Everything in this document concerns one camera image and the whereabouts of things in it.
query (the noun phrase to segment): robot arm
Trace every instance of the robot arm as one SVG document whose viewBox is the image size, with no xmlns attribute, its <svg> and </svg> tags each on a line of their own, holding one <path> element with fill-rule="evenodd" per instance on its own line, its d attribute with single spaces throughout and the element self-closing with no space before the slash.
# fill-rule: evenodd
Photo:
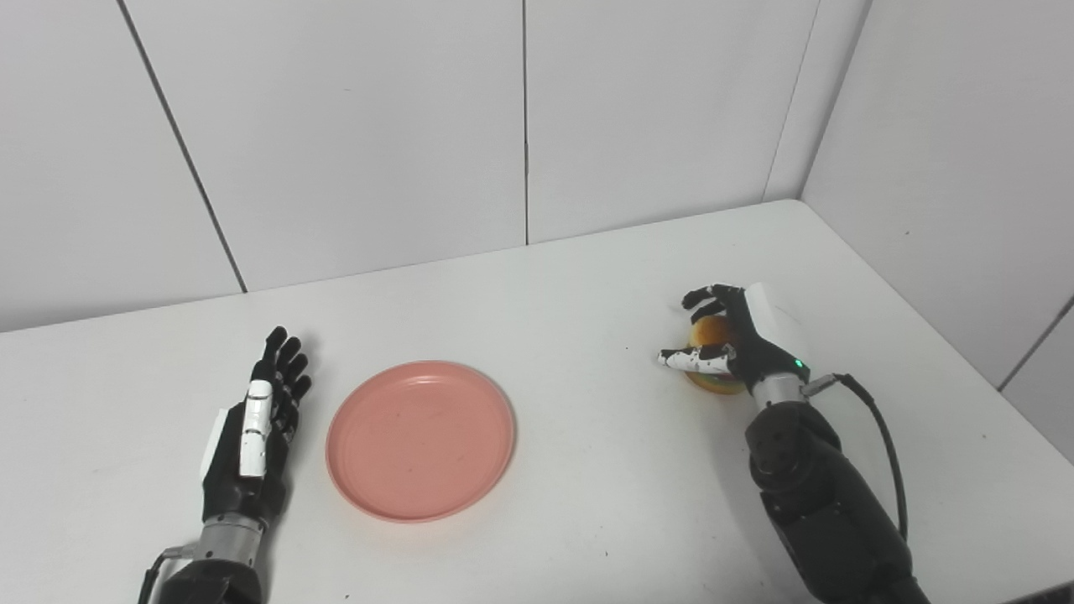
<svg viewBox="0 0 1074 604">
<path fill-rule="evenodd" d="M 806 587 L 826 603 L 925 604 L 904 537 L 904 499 L 890 434 L 872 398 L 848 375 L 810 383 L 808 351 L 790 305 L 768 285 L 712 285 L 682 301 L 696 322 L 725 314 L 735 345 L 663 350 L 672 369 L 730 375 L 760 407 L 745 431 L 761 504 Z M 844 383 L 873 412 L 891 456 L 903 534 L 842 454 L 839 435 L 811 396 Z"/>
<path fill-rule="evenodd" d="M 253 570 L 265 531 L 284 510 L 284 468 L 299 426 L 299 403 L 311 386 L 308 359 L 296 337 L 277 327 L 253 365 L 245 399 L 221 412 L 202 463 L 202 533 L 198 543 L 169 548 L 146 573 L 147 603 L 160 563 L 192 558 L 160 589 L 160 604 L 260 604 Z"/>
</svg>

